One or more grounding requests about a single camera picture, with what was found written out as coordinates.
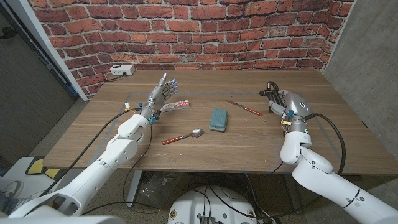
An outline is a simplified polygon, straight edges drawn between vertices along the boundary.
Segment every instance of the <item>toothpaste tube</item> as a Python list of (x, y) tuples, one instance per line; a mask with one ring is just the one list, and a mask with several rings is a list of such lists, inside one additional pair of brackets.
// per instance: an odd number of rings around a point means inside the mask
[(173, 111), (173, 110), (179, 110), (179, 109), (184, 109), (184, 108), (189, 108), (189, 100), (183, 100), (175, 103), (167, 103), (165, 104), (162, 109), (160, 109), (161, 112), (168, 112), (168, 111)]

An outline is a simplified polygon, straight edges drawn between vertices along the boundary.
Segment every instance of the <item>power strip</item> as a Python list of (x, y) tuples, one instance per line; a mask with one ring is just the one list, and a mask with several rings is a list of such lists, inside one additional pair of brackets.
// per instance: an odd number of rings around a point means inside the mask
[(126, 75), (132, 75), (136, 71), (134, 65), (113, 65), (111, 68), (112, 75), (122, 75), (126, 72)]

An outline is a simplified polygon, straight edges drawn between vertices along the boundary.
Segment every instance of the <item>knife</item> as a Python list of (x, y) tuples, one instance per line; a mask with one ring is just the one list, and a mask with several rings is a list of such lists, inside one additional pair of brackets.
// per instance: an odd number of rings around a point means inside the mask
[(231, 103), (232, 105), (235, 105), (235, 106), (238, 106), (238, 107), (240, 107), (240, 108), (243, 108), (243, 109), (247, 110), (248, 112), (252, 112), (252, 113), (254, 113), (255, 115), (262, 116), (262, 113), (257, 112), (257, 111), (252, 110), (252, 109), (249, 109), (249, 108), (246, 108), (246, 107), (244, 107), (243, 105), (240, 105), (239, 103), (235, 103), (235, 102), (232, 102), (232, 101), (229, 101), (229, 100), (227, 100), (227, 102), (228, 102), (228, 103)]

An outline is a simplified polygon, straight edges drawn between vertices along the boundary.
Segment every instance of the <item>spoon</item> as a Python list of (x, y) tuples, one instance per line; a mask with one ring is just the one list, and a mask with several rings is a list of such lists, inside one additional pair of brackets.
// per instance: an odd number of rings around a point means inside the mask
[(181, 139), (185, 139), (188, 136), (199, 137), (202, 134), (203, 134), (203, 129), (202, 128), (198, 128), (198, 129), (193, 130), (191, 132), (191, 134), (186, 134), (186, 135), (183, 135), (183, 136), (179, 136), (179, 137), (171, 138), (171, 139), (168, 139), (168, 140), (164, 140), (164, 141), (162, 141), (162, 144), (165, 145), (165, 144), (168, 144), (168, 143), (171, 143), (171, 142), (175, 142), (175, 141), (178, 141), (178, 140), (181, 140)]

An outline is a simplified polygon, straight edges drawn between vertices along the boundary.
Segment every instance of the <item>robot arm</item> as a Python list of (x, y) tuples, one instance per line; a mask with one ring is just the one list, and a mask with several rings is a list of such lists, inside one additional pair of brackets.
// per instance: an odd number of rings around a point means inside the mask
[(293, 178), (303, 187), (341, 206), (360, 223), (395, 223), (397, 210), (335, 174), (327, 159), (309, 149), (312, 143), (305, 118), (313, 112), (305, 99), (288, 91), (278, 91), (278, 94), (284, 106), (270, 97), (269, 106), (270, 111), (282, 116), (282, 123), (287, 118), (280, 157), (284, 163), (297, 165)]
[(151, 125), (165, 100), (178, 92), (177, 82), (166, 82), (166, 73), (159, 85), (149, 94), (141, 114), (134, 114), (120, 125), (100, 157), (73, 179), (66, 187), (44, 195), (18, 208), (9, 218), (37, 217), (41, 215), (78, 216), (81, 215), (110, 175), (122, 164), (133, 158), (137, 146), (144, 138), (143, 130)]

